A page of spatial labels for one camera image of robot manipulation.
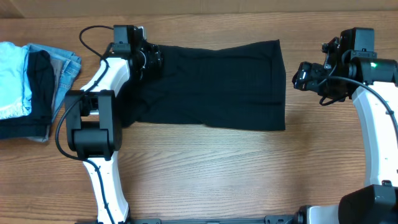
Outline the folded blue jeans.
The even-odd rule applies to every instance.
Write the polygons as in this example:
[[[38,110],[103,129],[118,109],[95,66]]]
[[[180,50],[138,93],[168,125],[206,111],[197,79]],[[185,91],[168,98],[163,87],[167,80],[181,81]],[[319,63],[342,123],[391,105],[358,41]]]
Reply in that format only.
[[[46,45],[29,43],[25,47],[29,53],[45,50],[49,53],[51,59],[60,60],[63,63],[55,94],[55,106],[52,115],[52,121],[54,121],[62,107],[65,94],[71,89],[73,82],[80,73],[81,58],[72,51]]]

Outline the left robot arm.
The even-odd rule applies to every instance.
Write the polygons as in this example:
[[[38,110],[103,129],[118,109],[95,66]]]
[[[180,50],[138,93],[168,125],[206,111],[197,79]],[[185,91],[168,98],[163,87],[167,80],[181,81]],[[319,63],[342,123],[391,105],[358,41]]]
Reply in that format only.
[[[116,97],[125,84],[143,81],[145,72],[158,72],[163,58],[142,26],[111,30],[114,39],[99,56],[98,71],[85,86],[67,92],[59,123],[66,125],[72,159],[81,161],[90,176],[98,207],[95,223],[132,223],[118,169],[122,127]]]

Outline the black t-shirt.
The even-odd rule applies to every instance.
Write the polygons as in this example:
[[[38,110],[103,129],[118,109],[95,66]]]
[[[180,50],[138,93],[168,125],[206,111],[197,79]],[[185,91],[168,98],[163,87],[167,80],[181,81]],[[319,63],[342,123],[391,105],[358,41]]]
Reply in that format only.
[[[117,100],[122,127],[135,122],[285,130],[286,72],[279,40],[222,50],[160,46],[164,66]]]

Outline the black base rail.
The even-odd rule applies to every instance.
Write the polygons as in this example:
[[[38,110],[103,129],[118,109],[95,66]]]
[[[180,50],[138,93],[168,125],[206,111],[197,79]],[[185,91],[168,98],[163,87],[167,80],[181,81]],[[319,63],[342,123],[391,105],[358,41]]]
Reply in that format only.
[[[219,220],[186,219],[161,220],[159,218],[137,219],[128,217],[127,224],[294,224],[293,215],[266,215],[264,218],[227,218]]]

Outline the light blue folded shirt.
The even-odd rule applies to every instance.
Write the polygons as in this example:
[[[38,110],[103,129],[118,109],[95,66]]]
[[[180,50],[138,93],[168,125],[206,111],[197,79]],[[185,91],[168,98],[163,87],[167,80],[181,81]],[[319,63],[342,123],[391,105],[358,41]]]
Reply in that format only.
[[[28,57],[26,47],[1,42],[1,119],[27,116],[32,111]]]

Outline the black folded garment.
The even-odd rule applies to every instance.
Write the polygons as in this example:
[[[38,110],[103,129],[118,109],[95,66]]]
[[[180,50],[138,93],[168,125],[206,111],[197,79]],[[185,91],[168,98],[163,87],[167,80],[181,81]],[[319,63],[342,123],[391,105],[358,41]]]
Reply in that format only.
[[[32,91],[32,111],[27,116],[1,121],[1,139],[44,137],[52,123],[52,100],[55,89],[50,55],[44,50],[31,52],[27,77]]]

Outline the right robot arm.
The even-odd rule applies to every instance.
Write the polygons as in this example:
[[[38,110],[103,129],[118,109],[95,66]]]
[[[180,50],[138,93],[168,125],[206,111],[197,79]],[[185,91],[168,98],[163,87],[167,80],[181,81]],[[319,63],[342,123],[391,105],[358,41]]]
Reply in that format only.
[[[364,187],[338,205],[300,207],[291,223],[397,223],[397,61],[378,58],[374,29],[354,27],[322,45],[323,65],[302,62],[294,88],[328,106],[349,98],[361,124]]]

